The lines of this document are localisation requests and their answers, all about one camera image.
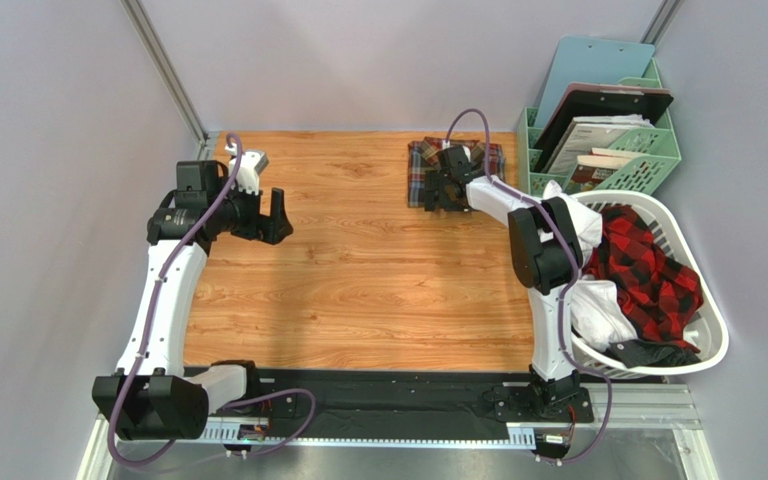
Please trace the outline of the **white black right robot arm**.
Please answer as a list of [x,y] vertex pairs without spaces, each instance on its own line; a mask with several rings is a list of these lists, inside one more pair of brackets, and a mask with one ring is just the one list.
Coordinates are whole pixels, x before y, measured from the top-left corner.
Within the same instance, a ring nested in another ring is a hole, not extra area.
[[530,372],[535,401],[545,406],[575,396],[579,373],[568,347],[570,302],[566,294],[579,277],[582,251],[568,206],[559,197],[541,200],[474,169],[464,145],[444,144],[438,169],[426,175],[426,207],[471,208],[508,228],[511,262],[528,289],[534,355]]

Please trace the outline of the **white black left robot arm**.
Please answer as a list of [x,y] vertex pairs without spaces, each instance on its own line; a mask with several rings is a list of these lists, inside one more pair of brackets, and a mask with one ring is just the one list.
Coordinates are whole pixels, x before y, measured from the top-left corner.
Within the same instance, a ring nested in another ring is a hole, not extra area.
[[267,155],[252,150],[227,164],[182,161],[176,187],[147,222],[148,270],[136,323],[113,374],[98,376],[92,399],[123,440],[197,439],[209,416],[256,394],[251,361],[219,361],[191,378],[183,350],[199,278],[223,233],[277,245],[292,234],[284,193],[262,213]]

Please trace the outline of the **brown blue red plaid shirt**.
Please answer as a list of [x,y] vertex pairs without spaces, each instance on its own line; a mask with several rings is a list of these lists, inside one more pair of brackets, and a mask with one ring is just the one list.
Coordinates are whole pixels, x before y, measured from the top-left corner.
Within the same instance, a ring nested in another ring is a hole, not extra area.
[[[425,206],[426,174],[439,169],[438,153],[443,149],[444,138],[426,136],[422,140],[408,144],[407,170],[407,206],[423,208]],[[481,140],[451,140],[451,146],[463,145],[470,150],[470,159],[474,170],[483,171],[484,142]],[[503,146],[498,143],[489,145],[490,172],[506,180],[507,158]]]

